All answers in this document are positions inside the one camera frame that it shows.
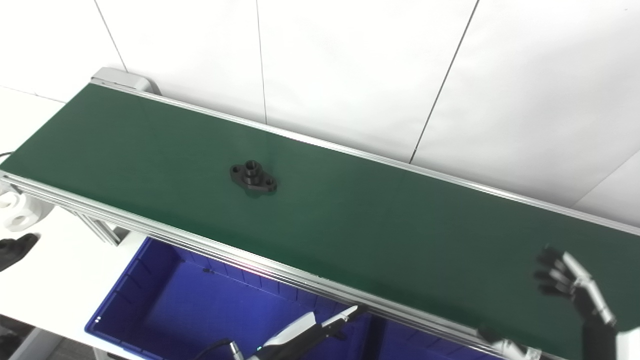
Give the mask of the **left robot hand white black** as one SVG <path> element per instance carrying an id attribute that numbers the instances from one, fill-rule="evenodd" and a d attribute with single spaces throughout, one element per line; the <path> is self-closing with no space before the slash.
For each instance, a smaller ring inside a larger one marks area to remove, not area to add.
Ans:
<path id="1" fill-rule="evenodd" d="M 318 322 L 315 312 L 309 311 L 275 333 L 249 357 L 249 360 L 299 360 L 310 350 L 329 338 L 347 339 L 343 328 L 356 321 L 370 308 L 356 304 Z"/>

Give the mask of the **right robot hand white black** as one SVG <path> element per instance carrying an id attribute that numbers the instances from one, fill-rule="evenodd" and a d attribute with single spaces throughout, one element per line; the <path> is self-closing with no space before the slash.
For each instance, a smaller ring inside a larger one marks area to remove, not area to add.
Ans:
<path id="1" fill-rule="evenodd" d="M 537 291 L 567 300 L 580 319 L 583 360 L 639 358 L 639 328 L 617 328 L 617 317 L 594 276 L 569 251 L 546 245 L 535 260 L 541 266 L 533 273 Z"/>

